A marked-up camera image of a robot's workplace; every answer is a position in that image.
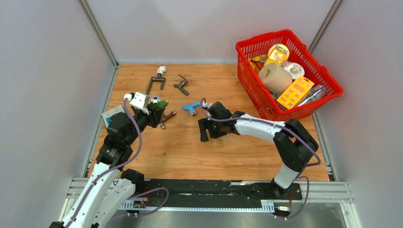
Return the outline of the green plastic faucet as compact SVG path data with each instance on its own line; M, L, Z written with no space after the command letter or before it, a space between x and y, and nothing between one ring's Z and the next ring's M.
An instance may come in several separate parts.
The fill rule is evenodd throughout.
M169 102L167 100L162 100L158 96L153 96L150 98L150 103L152 107L159 109L159 108L165 108L168 106Z

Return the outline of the blue faucet with white elbow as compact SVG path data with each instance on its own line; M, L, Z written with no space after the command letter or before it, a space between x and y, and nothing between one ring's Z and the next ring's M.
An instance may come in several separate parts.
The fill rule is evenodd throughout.
M200 101L197 101L195 103L189 104L189 105L182 105L182 109L188 111L188 114L190 116L195 116L197 114L196 112L196 107L200 106Z

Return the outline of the red plastic shopping basket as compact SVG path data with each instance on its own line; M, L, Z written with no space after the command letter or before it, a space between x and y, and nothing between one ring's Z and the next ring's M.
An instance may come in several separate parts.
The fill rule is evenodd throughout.
M325 87L325 95L311 103L287 111L280 109L274 97L260 81L249 59L266 54L275 44L284 44L290 50L289 61L300 64L305 77L315 84ZM308 51L307 46L289 29L264 33L239 41L235 48L238 53L237 76L249 98L263 119L287 121L312 115L328 101L343 94L342 86L334 79L325 66L320 65Z

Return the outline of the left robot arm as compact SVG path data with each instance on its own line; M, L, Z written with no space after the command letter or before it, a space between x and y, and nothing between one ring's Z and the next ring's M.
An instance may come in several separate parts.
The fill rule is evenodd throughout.
M144 175L124 166L138 154L132 144L135 140L142 146L141 133L147 126L156 128L168 102L148 103L112 115L96 158L93 171L77 201L61 221L51 223L52 228L103 228L118 208L130 196L144 195Z

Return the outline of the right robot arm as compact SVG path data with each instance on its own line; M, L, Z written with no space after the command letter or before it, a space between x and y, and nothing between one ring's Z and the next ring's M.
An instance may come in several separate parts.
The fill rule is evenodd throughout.
M197 105L205 116L198 121L201 142L236 134L252 136L275 145L282 165L272 180L271 192L278 199L290 193L290 185L310 166L312 157L317 160L314 165L321 163L317 154L318 143L297 119L270 121L245 112L231 113L222 103L206 103L205 98Z

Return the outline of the long grey faucet white elbow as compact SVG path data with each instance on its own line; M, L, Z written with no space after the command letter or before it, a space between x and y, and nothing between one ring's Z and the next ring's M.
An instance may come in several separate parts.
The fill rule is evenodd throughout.
M145 92L147 95L150 94L152 85L153 85L153 83L156 83L156 82L161 83L160 89L163 90L164 84L166 82L166 78L163 75L164 75L164 73L166 71L167 71L167 66L158 67L157 72L156 72L156 76L151 77L150 80L149 80L149 83L148 83L148 86L147 86L147 89L146 89L146 92Z

